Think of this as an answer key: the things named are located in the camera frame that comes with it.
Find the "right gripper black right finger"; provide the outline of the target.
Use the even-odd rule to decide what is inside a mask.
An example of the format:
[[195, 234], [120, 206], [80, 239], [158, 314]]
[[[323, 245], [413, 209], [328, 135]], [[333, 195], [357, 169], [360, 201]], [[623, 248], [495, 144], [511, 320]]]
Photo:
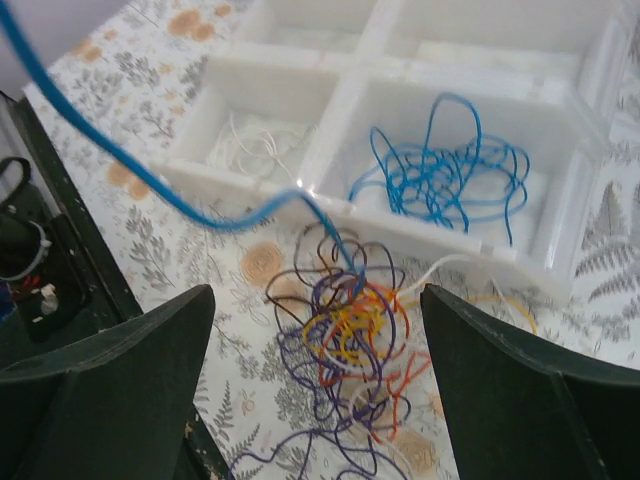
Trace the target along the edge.
[[447, 290], [421, 294], [462, 479], [636, 479], [639, 373], [560, 347]]

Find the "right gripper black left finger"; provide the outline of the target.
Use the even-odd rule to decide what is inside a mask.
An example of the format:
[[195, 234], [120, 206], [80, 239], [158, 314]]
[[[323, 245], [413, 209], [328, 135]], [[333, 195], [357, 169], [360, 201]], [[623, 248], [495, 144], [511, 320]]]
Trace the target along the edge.
[[173, 478], [214, 313], [198, 285], [2, 369], [2, 478]]

